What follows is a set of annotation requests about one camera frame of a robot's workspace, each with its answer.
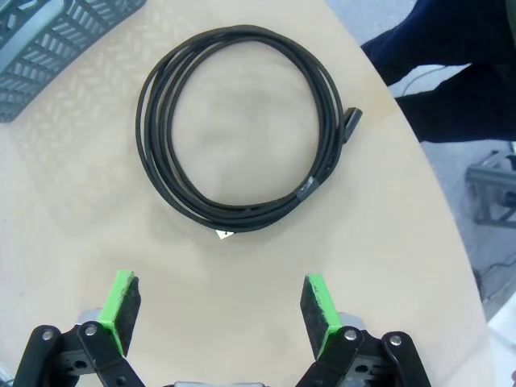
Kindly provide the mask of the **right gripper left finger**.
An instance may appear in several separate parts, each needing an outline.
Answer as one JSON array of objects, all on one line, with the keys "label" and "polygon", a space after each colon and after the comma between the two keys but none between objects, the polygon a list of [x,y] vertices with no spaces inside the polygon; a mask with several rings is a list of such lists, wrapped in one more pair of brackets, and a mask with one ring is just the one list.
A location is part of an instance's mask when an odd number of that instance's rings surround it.
[{"label": "right gripper left finger", "polygon": [[63,333],[36,327],[27,341],[15,386],[75,386],[94,374],[104,386],[142,386],[126,360],[141,304],[139,278],[119,271],[98,316]]}]

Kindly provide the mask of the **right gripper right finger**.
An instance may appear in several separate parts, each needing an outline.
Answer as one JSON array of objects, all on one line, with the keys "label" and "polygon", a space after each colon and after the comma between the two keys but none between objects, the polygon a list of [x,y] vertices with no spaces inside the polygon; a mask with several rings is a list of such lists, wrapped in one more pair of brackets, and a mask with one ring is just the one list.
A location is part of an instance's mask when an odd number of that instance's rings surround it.
[{"label": "right gripper right finger", "polygon": [[362,320],[340,313],[319,274],[303,282],[300,308],[314,363],[299,386],[429,386],[411,337],[390,331],[368,333]]}]

